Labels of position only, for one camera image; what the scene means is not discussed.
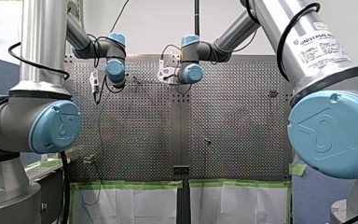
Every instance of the pegboard panel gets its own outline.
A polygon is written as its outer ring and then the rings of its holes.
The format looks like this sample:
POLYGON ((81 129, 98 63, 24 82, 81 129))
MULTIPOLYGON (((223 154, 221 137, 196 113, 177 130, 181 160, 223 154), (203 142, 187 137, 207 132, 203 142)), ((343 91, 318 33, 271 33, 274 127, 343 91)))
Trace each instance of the pegboard panel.
POLYGON ((98 106, 89 82, 93 61, 75 60, 74 69, 74 101, 82 113, 74 181, 171 179, 171 95, 170 87, 157 81, 158 56, 128 58, 124 91, 105 89, 98 106), (96 156, 96 166, 84 164, 89 155, 96 156))
POLYGON ((290 89, 274 57, 234 56, 202 67, 205 77, 191 92, 190 177, 287 178, 290 89))

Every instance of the metal pole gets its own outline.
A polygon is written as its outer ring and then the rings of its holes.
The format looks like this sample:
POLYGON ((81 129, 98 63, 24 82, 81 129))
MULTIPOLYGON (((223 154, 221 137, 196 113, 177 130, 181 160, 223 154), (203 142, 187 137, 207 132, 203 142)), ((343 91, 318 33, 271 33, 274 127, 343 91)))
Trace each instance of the metal pole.
POLYGON ((195 35, 200 36, 200 0, 194 0, 195 35))
MULTIPOLYGON (((67 1, 24 0, 21 57, 33 63, 63 70, 67 1)), ((63 74, 21 63, 20 83, 10 90, 53 92, 70 95, 63 74)))
POLYGON ((260 26, 244 11, 230 27, 216 40, 219 49, 232 51, 253 34, 260 26))

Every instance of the universal robots arm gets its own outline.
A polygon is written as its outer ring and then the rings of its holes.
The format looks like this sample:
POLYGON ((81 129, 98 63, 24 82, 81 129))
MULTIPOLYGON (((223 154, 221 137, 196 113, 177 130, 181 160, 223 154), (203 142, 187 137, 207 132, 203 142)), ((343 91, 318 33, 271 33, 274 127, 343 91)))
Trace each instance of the universal robots arm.
MULTIPOLYGON (((79 108, 63 86, 69 78, 63 71, 66 39, 80 59, 106 58, 109 84, 125 85, 124 36, 89 39, 67 11, 67 2, 22 2, 21 56, 13 54, 21 60, 20 82, 8 96, 0 96, 0 223, 36 224, 41 220, 40 186, 29 182, 20 153, 63 152, 78 136, 79 108)), ((69 179, 67 183, 65 195, 69 196, 69 179)), ((65 197, 64 221, 68 199, 65 197)))
POLYGON ((201 81, 200 61, 227 62, 262 27, 282 76, 294 89, 287 131, 296 153, 326 175, 358 179, 358 65, 320 19, 320 5, 304 0, 241 2, 247 10, 213 43, 196 35, 183 38, 179 84, 201 81))

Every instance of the gray metal cylinder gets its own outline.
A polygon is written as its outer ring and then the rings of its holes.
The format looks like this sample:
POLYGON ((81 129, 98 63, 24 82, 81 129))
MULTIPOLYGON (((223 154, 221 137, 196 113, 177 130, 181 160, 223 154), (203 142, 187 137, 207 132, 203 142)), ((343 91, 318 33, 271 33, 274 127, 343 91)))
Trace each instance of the gray metal cylinder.
POLYGON ((11 97, 0 106, 0 148, 8 152, 32 152, 29 133, 37 116, 54 102, 45 98, 11 97))
MULTIPOLYGON (((308 5, 303 0, 251 2, 254 4, 255 15, 275 51, 290 20, 308 5)), ((295 94, 317 81, 355 67, 330 33, 327 25, 313 10, 298 21, 287 37, 282 63, 295 94)))
POLYGON ((66 39, 75 49, 85 49, 92 44, 84 29, 71 13, 68 14, 66 39))
POLYGON ((30 185, 19 158, 0 162, 0 223, 41 223, 40 186, 30 185))
POLYGON ((216 40, 218 49, 232 51, 253 34, 260 26, 244 11, 231 26, 216 40))
MULTIPOLYGON (((33 63, 63 70, 67 1, 24 0, 21 57, 33 63)), ((21 63, 20 83, 11 91, 47 91, 70 95, 63 74, 21 63)))

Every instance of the robot end effector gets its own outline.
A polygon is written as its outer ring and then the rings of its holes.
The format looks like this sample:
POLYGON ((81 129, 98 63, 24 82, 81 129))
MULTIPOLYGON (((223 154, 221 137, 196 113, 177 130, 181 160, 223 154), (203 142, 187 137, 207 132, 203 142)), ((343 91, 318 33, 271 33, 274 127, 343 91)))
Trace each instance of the robot end effector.
POLYGON ((78 59, 106 58, 105 73, 109 82, 116 88, 125 85, 126 39, 124 35, 111 33, 106 37, 92 41, 77 24, 72 15, 68 15, 68 41, 73 45, 73 53, 78 59))
POLYGON ((259 27, 245 11, 213 43, 200 41, 197 35, 184 36, 182 38, 181 69, 177 74, 179 82, 195 84, 201 81, 203 71, 200 61, 228 62, 235 48, 254 34, 259 27))

